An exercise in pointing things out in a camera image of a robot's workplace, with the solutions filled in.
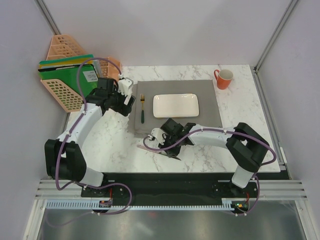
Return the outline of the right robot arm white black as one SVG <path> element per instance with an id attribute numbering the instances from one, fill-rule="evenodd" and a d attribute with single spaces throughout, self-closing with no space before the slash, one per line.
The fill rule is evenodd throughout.
<path id="1" fill-rule="evenodd" d="M 186 145 L 215 146 L 228 150 L 237 163 L 229 184 L 229 191 L 235 197 L 247 191 L 249 181 L 262 166 L 270 149 L 269 143 L 244 122 L 231 128 L 219 128 L 191 122 L 183 126 L 169 118 L 160 128 L 154 128 L 151 135 L 169 157 L 178 156 L 181 146 Z"/>

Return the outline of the white rectangular plate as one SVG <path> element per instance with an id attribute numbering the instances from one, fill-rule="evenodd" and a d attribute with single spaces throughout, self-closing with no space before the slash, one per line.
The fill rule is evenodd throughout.
<path id="1" fill-rule="evenodd" d="M 192 118 L 200 114 L 198 97 L 193 93 L 155 95 L 152 110 L 157 119 Z"/>

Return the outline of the orange mug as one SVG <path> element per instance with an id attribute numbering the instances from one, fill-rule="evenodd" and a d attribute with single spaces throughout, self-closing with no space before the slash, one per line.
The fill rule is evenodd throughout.
<path id="1" fill-rule="evenodd" d="M 217 87 L 220 90 L 225 90 L 230 85 L 234 77 L 233 73 L 228 69 L 222 69 L 222 70 L 216 69 L 213 72 L 213 75 L 215 77 Z"/>

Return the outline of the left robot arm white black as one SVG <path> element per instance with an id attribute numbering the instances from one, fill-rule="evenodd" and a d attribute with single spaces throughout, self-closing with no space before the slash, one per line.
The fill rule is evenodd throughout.
<path id="1" fill-rule="evenodd" d="M 91 129 L 106 111 L 113 110 L 124 117 L 130 114 L 136 99 L 132 94 L 133 85 L 133 80 L 129 78 L 119 81 L 113 78 L 98 79 L 97 87 L 85 97 L 71 127 L 57 139 L 46 141 L 44 152 L 48 176 L 56 181 L 69 180 L 90 186 L 99 197 L 109 193 L 110 185 L 103 180 L 103 173 L 87 166 L 82 146 Z"/>

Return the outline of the knife pink handle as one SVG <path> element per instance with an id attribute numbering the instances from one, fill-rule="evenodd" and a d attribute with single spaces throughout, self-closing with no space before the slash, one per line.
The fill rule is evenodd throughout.
<path id="1" fill-rule="evenodd" d="M 165 157 L 168 157 L 168 158 L 172 158 L 172 159 L 176 159 L 176 160 L 179 160 L 181 161 L 180 158 L 178 158 L 177 156 L 169 156 L 165 151 L 154 151 L 154 150 L 150 150 L 150 149 L 147 149 L 145 146 L 143 145 L 137 145 L 137 147 L 141 150 L 144 150 L 144 151 L 148 151 L 148 152 L 151 152 L 151 153 L 154 153 L 154 154 L 158 154 L 158 155 L 162 155 L 162 156 L 165 156 Z"/>

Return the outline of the gold fork green handle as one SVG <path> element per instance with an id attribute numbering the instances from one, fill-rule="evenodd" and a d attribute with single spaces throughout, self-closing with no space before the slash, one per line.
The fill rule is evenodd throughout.
<path id="1" fill-rule="evenodd" d="M 145 95 L 143 93 L 140 94 L 140 102 L 141 102 L 141 123 L 145 123 L 145 110 L 144 110 L 144 103 L 145 103 Z"/>

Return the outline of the grey placemat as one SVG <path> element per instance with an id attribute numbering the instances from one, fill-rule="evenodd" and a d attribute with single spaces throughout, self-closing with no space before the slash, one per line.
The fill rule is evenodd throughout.
<path id="1" fill-rule="evenodd" d="M 128 116 L 127 130 L 135 135 L 147 135 L 152 129 L 161 127 L 166 118 L 153 115 L 153 98 L 165 94 L 195 94 L 199 103 L 199 116 L 175 117 L 173 120 L 181 125 L 196 123 L 205 127 L 221 128 L 223 126 L 216 93 L 212 80 L 160 80 L 138 81 L 133 86 L 136 100 Z M 141 123 L 142 105 L 140 95 L 144 94 L 144 123 Z"/>

